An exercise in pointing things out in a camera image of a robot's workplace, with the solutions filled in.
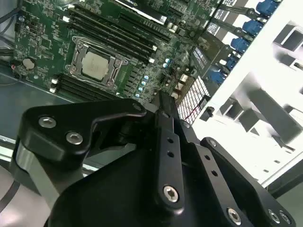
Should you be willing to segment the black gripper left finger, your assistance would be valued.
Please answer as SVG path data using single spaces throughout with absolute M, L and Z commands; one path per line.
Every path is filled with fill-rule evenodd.
M 36 106 L 22 114 L 10 168 L 28 179 L 53 209 L 70 186 L 135 151 L 154 155 L 155 201 L 184 210 L 179 136 L 161 94 L 158 110 L 133 99 Z

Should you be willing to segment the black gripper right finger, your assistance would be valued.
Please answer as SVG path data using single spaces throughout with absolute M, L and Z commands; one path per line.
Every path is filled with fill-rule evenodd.
M 290 213 L 216 140 L 199 140 L 181 120 L 174 98 L 169 112 L 181 138 L 181 155 L 192 167 L 192 196 L 206 227 L 294 227 Z

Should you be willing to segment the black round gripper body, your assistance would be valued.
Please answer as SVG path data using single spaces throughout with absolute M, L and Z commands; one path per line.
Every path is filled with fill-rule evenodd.
M 51 227 L 225 227 L 227 217 L 214 200 L 192 155 L 182 156 L 185 208 L 180 215 L 155 201 L 154 155 L 135 151 L 70 186 L 48 220 Z

